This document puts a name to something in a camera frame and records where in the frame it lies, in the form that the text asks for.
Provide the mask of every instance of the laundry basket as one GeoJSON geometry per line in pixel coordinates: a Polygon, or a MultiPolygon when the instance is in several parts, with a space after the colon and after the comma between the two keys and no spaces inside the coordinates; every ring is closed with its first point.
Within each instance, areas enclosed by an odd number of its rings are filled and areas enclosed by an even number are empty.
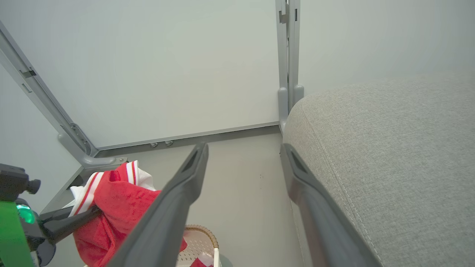
{"type": "Polygon", "coordinates": [[[178,254],[177,267],[189,267],[202,252],[214,257],[214,267],[221,267],[218,241],[210,230],[200,225],[187,225],[183,238],[187,246],[178,254]]]}

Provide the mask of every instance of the red garment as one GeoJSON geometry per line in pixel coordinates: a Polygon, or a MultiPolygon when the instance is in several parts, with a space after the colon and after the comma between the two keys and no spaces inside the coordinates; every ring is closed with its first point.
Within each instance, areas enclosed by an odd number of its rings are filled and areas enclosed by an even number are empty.
{"type": "MultiPolygon", "coordinates": [[[[135,181],[135,172],[133,179],[129,179],[125,166],[126,163],[115,171],[102,174],[90,204],[90,207],[97,205],[102,213],[73,234],[81,259],[90,267],[103,267],[112,259],[161,192],[132,184],[130,181],[135,181]]],[[[88,186],[85,188],[87,192],[90,191],[88,186]]],[[[186,242],[182,239],[180,251],[185,248],[186,242]]]]}

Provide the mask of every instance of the gray fabric upholstery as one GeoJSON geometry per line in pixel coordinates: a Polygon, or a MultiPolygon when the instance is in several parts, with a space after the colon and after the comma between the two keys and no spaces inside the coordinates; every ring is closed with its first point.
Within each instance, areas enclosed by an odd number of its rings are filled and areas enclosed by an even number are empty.
{"type": "Polygon", "coordinates": [[[475,72],[307,96],[284,142],[383,266],[475,266],[475,72]]]}

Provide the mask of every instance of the white partition panel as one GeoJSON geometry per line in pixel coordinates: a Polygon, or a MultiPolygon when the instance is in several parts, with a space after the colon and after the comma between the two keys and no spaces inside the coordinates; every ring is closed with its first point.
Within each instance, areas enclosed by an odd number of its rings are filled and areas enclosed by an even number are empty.
{"type": "Polygon", "coordinates": [[[306,95],[475,67],[475,1],[301,0],[300,19],[306,95]]]}
{"type": "Polygon", "coordinates": [[[274,0],[1,0],[0,20],[96,147],[277,124],[274,0]]]}
{"type": "Polygon", "coordinates": [[[0,64],[0,163],[41,180],[35,195],[20,195],[40,213],[81,168],[59,143],[58,132],[0,64]]]}

